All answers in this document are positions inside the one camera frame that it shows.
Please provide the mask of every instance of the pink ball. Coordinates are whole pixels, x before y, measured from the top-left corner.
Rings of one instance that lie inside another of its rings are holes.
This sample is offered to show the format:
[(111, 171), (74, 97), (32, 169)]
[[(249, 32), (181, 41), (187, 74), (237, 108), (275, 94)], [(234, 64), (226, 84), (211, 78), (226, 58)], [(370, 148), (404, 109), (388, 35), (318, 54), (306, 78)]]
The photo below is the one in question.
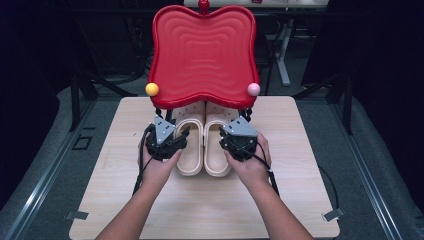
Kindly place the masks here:
[(257, 83), (251, 83), (249, 84), (249, 86), (247, 87), (247, 92), (249, 93), (250, 96), (252, 97), (256, 97), (259, 95), (259, 92), (261, 91), (261, 87), (259, 86), (259, 84)]

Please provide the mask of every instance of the red tray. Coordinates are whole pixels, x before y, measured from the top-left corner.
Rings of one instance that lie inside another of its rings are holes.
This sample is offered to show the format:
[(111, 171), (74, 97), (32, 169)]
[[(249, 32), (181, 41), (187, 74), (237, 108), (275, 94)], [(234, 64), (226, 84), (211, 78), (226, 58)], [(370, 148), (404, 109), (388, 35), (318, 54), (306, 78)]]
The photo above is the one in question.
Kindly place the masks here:
[(247, 88), (259, 84), (254, 58), (255, 18), (241, 6), (198, 13), (171, 5), (153, 21), (154, 58), (149, 83), (159, 87), (151, 97), (161, 109), (211, 101), (246, 109), (256, 96)]

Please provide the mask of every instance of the table leg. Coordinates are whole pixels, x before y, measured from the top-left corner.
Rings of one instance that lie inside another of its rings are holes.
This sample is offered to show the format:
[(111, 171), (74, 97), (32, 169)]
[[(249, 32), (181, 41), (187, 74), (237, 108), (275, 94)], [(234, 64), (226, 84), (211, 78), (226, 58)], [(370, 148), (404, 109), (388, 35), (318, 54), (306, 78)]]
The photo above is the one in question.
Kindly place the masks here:
[(286, 55), (287, 46), (289, 45), (289, 40), (291, 36), (291, 31), (292, 31), (291, 22), (292, 20), (290, 20), (289, 23), (284, 24), (284, 29), (283, 29), (283, 32), (281, 33), (283, 44), (281, 44), (281, 49), (277, 56), (277, 64), (278, 64), (278, 69), (280, 70), (281, 81), (283, 83), (283, 86), (286, 86), (286, 87), (290, 86), (290, 79), (289, 79), (289, 75), (287, 74), (286, 64), (284, 63), (284, 57)]

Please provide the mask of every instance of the beige slipper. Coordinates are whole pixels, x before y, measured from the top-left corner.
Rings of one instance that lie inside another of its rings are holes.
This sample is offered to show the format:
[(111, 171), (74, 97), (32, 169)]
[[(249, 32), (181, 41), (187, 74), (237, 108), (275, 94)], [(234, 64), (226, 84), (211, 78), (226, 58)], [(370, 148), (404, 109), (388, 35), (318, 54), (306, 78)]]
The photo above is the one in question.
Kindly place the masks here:
[(176, 119), (175, 137), (190, 127), (187, 136), (187, 147), (183, 150), (177, 163), (178, 172), (184, 176), (194, 176), (203, 167), (203, 125), (205, 122), (205, 102), (195, 102), (172, 111), (172, 118)]
[(219, 127), (238, 117), (237, 109), (225, 108), (211, 102), (206, 104), (204, 165), (211, 176), (224, 177), (231, 171), (231, 167), (225, 158), (224, 150), (219, 145), (221, 140)]

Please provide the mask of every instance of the wooden table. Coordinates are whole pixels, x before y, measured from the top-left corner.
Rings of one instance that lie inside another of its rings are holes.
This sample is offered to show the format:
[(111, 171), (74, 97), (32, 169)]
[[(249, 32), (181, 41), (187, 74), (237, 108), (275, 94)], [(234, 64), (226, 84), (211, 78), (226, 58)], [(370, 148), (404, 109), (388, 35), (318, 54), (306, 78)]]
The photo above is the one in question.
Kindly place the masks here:
[[(138, 174), (137, 145), (154, 108), (149, 98), (122, 99), (75, 219), (72, 239), (93, 239), (130, 199)], [(295, 101), (258, 97), (251, 124), (269, 141), (281, 198), (316, 237), (336, 237), (336, 221)], [(141, 238), (267, 238), (259, 211), (234, 171), (223, 178), (202, 170), (184, 177), (174, 169), (157, 198)]]

